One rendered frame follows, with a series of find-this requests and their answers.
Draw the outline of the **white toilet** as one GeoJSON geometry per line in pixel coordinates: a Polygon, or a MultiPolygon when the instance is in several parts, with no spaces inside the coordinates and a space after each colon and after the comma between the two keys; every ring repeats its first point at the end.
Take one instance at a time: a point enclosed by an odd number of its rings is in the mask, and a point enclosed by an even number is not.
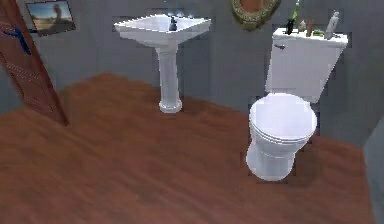
{"type": "Polygon", "coordinates": [[[312,106],[319,102],[348,42],[342,33],[327,38],[306,32],[287,34],[283,28],[273,32],[266,95],[249,110],[246,164],[254,175],[280,181],[290,174],[296,153],[317,128],[312,106]]]}

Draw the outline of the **round gold-framed mirror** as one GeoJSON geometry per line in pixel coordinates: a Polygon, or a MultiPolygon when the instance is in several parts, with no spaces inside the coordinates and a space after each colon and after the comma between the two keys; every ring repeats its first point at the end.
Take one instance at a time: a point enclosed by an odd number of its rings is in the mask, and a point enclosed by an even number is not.
{"type": "Polygon", "coordinates": [[[280,6],[281,0],[231,0],[234,18],[246,31],[265,25],[280,6]]]}

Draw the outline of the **green and black brush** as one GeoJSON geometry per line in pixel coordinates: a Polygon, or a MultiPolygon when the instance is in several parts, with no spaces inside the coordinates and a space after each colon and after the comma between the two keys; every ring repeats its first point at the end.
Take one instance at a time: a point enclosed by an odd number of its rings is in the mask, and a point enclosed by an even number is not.
{"type": "Polygon", "coordinates": [[[294,25],[297,19],[298,11],[300,7],[300,0],[297,0],[295,3],[295,7],[293,9],[292,16],[288,19],[287,24],[286,24],[286,31],[285,33],[287,35],[290,35],[293,32],[294,25]]]}

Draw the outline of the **white spray bottle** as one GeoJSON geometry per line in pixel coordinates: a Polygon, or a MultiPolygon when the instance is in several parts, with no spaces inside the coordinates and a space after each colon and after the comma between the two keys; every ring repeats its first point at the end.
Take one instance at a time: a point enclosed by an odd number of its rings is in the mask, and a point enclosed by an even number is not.
{"type": "Polygon", "coordinates": [[[339,12],[338,11],[335,11],[333,13],[333,15],[331,16],[330,20],[329,20],[329,23],[327,25],[327,28],[324,32],[324,38],[329,40],[332,38],[333,36],[333,33],[334,33],[334,30],[338,24],[338,20],[339,20],[339,12]]]}

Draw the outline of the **brown wooden door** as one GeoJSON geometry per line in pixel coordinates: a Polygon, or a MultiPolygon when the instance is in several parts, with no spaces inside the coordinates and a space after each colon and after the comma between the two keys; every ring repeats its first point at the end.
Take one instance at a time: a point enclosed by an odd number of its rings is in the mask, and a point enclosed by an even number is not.
{"type": "Polygon", "coordinates": [[[69,124],[16,0],[0,0],[0,64],[25,106],[64,126],[69,124]],[[4,34],[15,26],[22,31],[30,55],[17,38],[4,34]]]}

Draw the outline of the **framed landscape picture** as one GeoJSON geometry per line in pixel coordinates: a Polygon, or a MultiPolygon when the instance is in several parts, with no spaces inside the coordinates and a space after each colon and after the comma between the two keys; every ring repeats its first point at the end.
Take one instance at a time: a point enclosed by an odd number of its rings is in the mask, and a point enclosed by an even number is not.
{"type": "Polygon", "coordinates": [[[39,36],[59,34],[76,29],[67,0],[47,0],[26,3],[36,33],[39,36]]]}

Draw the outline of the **white pedestal sink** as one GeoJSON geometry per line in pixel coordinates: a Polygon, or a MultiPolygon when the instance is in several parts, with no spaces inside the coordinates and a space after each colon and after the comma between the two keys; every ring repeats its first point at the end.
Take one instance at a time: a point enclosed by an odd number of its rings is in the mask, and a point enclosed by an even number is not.
{"type": "Polygon", "coordinates": [[[154,14],[114,24],[121,38],[156,50],[161,92],[159,108],[163,113],[177,113],[182,109],[177,75],[178,46],[206,33],[211,25],[211,20],[206,18],[175,16],[175,19],[177,31],[169,31],[170,16],[167,14],[154,14]]]}

